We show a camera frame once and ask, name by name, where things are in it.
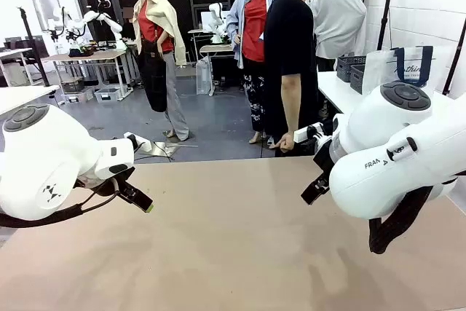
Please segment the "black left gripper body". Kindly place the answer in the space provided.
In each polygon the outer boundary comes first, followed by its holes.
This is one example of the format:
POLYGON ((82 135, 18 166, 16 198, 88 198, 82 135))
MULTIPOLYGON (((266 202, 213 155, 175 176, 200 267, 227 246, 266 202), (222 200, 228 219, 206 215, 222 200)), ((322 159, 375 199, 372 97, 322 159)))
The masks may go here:
POLYGON ((84 179, 78 178, 75 181, 75 187, 90 189, 102 197, 109 197, 117 193, 121 198, 135 198, 137 189, 127 182, 134 171, 135 168, 131 167, 106 180, 88 180, 85 182, 84 179))

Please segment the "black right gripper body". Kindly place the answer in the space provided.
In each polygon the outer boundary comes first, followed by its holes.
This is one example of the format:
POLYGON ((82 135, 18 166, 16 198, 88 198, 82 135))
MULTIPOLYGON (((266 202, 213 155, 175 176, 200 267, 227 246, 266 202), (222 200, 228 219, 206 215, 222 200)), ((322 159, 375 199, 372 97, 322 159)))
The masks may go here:
POLYGON ((330 156, 330 145, 332 137, 330 135, 314 135, 315 155, 314 162, 322 170, 322 174, 317 177, 316 181, 328 181, 328 177, 333 168, 333 160, 330 156))

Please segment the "person's right hand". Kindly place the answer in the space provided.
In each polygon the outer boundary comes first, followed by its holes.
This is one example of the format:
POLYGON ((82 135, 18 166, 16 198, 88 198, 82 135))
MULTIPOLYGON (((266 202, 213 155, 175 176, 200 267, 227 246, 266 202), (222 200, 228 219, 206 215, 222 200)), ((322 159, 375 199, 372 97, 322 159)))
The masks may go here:
POLYGON ((282 153, 292 151, 294 148, 294 132, 287 132, 281 138, 274 137, 270 149, 280 150, 282 153))

